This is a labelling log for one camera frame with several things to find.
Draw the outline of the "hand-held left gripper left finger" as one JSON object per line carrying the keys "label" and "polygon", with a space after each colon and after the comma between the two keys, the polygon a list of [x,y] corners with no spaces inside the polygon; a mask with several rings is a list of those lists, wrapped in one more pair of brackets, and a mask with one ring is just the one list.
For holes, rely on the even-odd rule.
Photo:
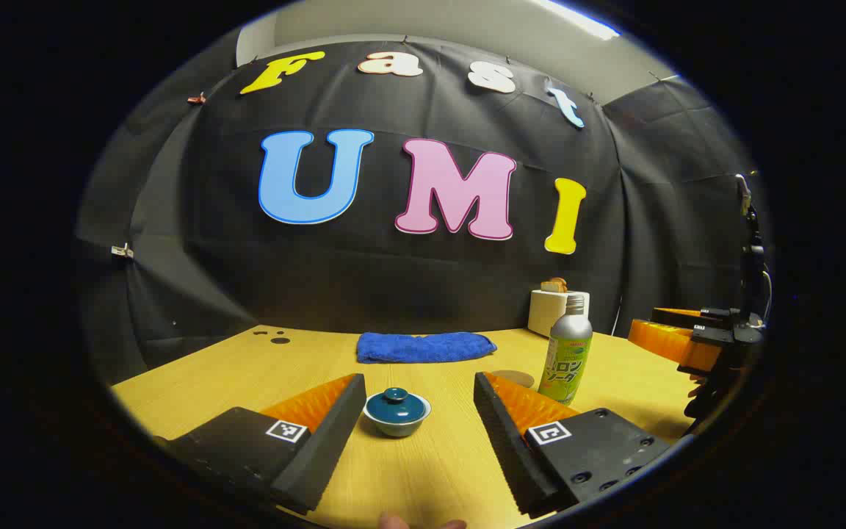
{"label": "hand-held left gripper left finger", "polygon": [[316,510],[363,411],[365,378],[349,374],[262,411],[233,406],[168,439],[167,454],[248,501]]}

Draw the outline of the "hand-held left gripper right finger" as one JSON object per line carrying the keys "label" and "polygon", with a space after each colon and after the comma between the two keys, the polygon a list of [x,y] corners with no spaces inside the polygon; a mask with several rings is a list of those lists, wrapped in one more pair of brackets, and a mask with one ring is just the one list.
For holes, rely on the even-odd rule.
{"label": "hand-held left gripper right finger", "polygon": [[614,411],[573,411],[487,372],[474,376],[474,406],[517,508],[531,519],[593,505],[671,448]]}

